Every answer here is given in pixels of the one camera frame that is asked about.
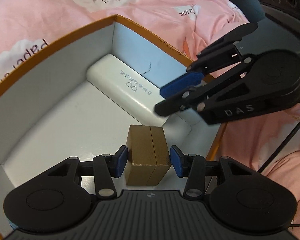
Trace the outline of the person right hand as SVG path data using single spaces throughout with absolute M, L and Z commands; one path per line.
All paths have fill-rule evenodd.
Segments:
M 291 116 L 300 116 L 300 103 L 297 103 L 294 107 L 286 110 Z

